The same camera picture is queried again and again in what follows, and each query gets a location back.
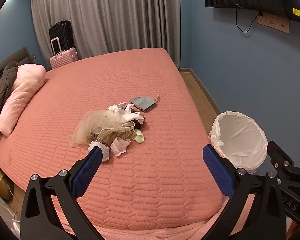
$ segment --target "blue gripper pad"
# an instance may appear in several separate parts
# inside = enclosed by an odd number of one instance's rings
[[[218,153],[211,145],[206,145],[203,148],[203,160],[216,181],[221,193],[232,198],[234,194],[233,178],[222,165],[217,154]]]
[[[102,150],[99,147],[94,147],[92,151],[93,153],[71,181],[71,195],[73,198],[79,198],[84,195],[102,163]]]

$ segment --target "bed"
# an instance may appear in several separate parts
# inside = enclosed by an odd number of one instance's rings
[[[226,199],[203,162],[206,130],[164,49],[115,52],[47,72],[11,136],[0,137],[0,167],[26,190],[32,174],[55,176],[87,155],[88,146],[70,147],[69,135],[88,111],[158,95],[145,113],[145,141],[110,155],[77,201],[107,239],[200,239]]]

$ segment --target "white plastic bag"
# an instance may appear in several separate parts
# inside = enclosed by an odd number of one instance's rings
[[[218,115],[209,139],[221,157],[249,173],[254,173],[267,156],[268,141],[264,131],[253,119],[238,112]]]

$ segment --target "power cord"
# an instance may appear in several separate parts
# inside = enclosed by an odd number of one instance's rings
[[[19,206],[22,208],[22,205],[17,200],[16,196],[12,193],[12,190],[10,189],[9,185],[7,185],[3,180],[1,180],[1,182],[3,182],[3,184],[5,184],[8,187],[8,189],[10,190],[11,195],[15,198],[15,200],[17,201],[17,203],[19,204]]]
[[[238,13],[237,13],[237,8],[235,8],[235,24],[237,25],[237,27],[238,27],[238,29],[239,29],[240,31],[242,31],[243,33],[247,33],[247,32],[250,31],[253,22],[256,20],[256,18],[257,18],[259,15],[260,15],[260,16],[263,16],[263,13],[262,13],[261,11],[258,12],[257,16],[253,19],[252,23],[250,24],[249,29],[245,32],[245,31],[241,30],[240,27],[238,26],[238,23],[237,23]]]
[[[20,224],[21,221],[20,221],[20,220],[16,220],[16,214],[17,214],[17,213],[19,214],[19,212],[17,212],[17,211],[14,213],[12,221],[13,221],[13,222],[17,222],[17,223]]]

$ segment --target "black suitcase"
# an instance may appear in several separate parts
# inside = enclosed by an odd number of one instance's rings
[[[49,29],[49,36],[50,36],[50,40],[57,37],[59,38],[62,50],[75,48],[74,41],[73,41],[73,34],[72,34],[72,26],[70,21],[61,21],[53,25]],[[56,54],[58,54],[60,52],[58,42],[54,41],[53,47]]]

